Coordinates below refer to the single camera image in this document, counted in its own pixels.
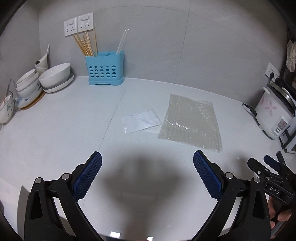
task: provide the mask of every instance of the white wall socket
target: white wall socket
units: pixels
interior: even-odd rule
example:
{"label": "white wall socket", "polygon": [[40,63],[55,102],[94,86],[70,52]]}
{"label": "white wall socket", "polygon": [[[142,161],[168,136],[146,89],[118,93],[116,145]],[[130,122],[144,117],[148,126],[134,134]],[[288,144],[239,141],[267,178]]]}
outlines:
{"label": "white wall socket", "polygon": [[77,33],[77,19],[71,18],[64,22],[65,36]]}
{"label": "white wall socket", "polygon": [[280,73],[276,69],[276,67],[274,67],[273,64],[269,62],[267,69],[265,71],[265,75],[269,78],[271,73],[274,73],[274,77],[272,78],[272,80],[275,82],[276,78],[279,78]]}
{"label": "white wall socket", "polygon": [[84,32],[86,30],[91,30],[94,29],[93,26],[93,13],[87,13],[87,14],[83,14],[81,16],[78,16],[77,19],[77,23],[78,23],[78,32]]}

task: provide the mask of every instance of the light switch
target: light switch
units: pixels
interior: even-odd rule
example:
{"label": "light switch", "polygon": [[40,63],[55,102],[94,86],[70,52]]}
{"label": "light switch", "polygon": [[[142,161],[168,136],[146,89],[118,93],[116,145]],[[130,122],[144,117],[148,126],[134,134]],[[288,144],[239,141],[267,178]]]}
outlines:
{"label": "light switch", "polygon": [[77,20],[76,18],[71,18],[64,22],[65,36],[77,33]]}
{"label": "light switch", "polygon": [[84,32],[86,30],[93,29],[93,13],[83,14],[78,16],[78,32]]}

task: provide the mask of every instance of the blue utensil holder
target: blue utensil holder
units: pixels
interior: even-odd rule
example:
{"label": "blue utensil holder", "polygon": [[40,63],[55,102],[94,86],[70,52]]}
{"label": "blue utensil holder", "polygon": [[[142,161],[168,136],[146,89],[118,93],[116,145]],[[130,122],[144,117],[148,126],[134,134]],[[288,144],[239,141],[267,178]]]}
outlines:
{"label": "blue utensil holder", "polygon": [[124,51],[98,52],[97,57],[85,57],[90,85],[121,85],[123,76]]}

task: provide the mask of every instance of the pink flower pattern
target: pink flower pattern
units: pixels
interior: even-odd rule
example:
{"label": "pink flower pattern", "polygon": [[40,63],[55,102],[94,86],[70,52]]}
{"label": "pink flower pattern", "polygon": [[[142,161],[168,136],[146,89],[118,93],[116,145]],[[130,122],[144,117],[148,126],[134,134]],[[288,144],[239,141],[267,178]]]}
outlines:
{"label": "pink flower pattern", "polygon": [[276,110],[277,107],[272,106],[272,102],[271,102],[271,100],[269,100],[269,106],[266,106],[265,109],[269,111],[270,117],[272,117],[272,110]]}

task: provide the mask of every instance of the white countertop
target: white countertop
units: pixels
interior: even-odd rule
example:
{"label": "white countertop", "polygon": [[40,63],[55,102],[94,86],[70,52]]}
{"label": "white countertop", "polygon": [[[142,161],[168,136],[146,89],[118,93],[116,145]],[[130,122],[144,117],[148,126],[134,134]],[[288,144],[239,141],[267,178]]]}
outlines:
{"label": "white countertop", "polygon": [[[249,180],[255,175],[247,167],[249,158],[263,162],[265,155],[276,158],[281,150],[240,102],[227,97],[151,80],[126,78],[121,86],[90,86],[87,80],[77,77],[67,88],[46,94],[0,130],[0,200],[15,230],[21,186],[30,191],[37,177],[54,180],[71,173],[99,151],[102,167],[78,202],[99,234],[190,240],[216,204],[193,166],[198,148],[158,139],[160,127],[125,134],[121,122],[123,116],[149,109],[163,122],[171,93],[213,103],[223,151],[202,151],[224,172]],[[293,155],[284,157],[289,164]]]}

